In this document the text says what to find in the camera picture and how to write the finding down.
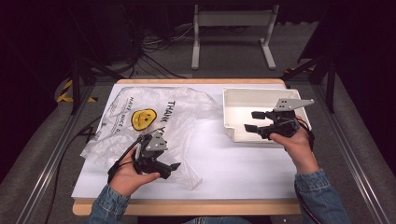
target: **yellow smiley face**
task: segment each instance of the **yellow smiley face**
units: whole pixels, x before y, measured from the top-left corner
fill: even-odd
[[[132,127],[137,131],[147,129],[157,118],[157,113],[153,109],[137,110],[132,114]]]

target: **white plastic bag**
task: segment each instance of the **white plastic bag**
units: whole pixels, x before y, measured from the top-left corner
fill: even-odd
[[[138,132],[132,127],[131,117],[135,111],[148,108],[157,113],[157,118],[148,129]],[[194,189],[202,178],[189,166],[184,151],[189,147],[195,120],[219,113],[221,106],[208,94],[190,88],[124,88],[103,116],[100,130],[81,156],[108,170],[139,134],[160,129],[168,150],[157,160],[167,165],[181,162],[165,181]]]

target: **white container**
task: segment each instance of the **white container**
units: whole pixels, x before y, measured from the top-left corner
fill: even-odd
[[[301,99],[297,90],[268,90],[268,89],[223,89],[224,131],[234,142],[274,143],[262,139],[257,133],[248,133],[245,124],[258,127],[273,124],[270,119],[253,119],[252,111],[272,111],[280,98]],[[308,117],[303,107],[294,110],[311,129]]]

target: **person's right hand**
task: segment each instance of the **person's right hand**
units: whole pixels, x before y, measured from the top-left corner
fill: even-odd
[[[320,169],[312,154],[309,136],[304,128],[300,128],[292,137],[271,133],[270,138],[285,147],[297,168],[297,174],[313,173]]]
[[[128,154],[126,154],[122,159],[120,164],[123,165],[114,174],[113,179],[109,183],[111,188],[125,197],[130,197],[138,188],[161,176],[160,173],[151,173],[146,175],[138,174],[134,169],[134,163],[132,161],[132,155],[135,150],[136,147],[128,152]]]

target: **person's left hand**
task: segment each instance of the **person's left hand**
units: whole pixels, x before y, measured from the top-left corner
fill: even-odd
[[[134,164],[131,158],[134,150],[135,148],[132,149],[124,159],[122,159],[120,165],[124,164],[125,162],[129,163],[124,164],[119,168],[109,184],[112,189],[125,197],[130,197],[131,194],[133,194],[138,188],[156,180],[161,176],[160,173],[152,173],[147,175],[138,174],[134,169]]]

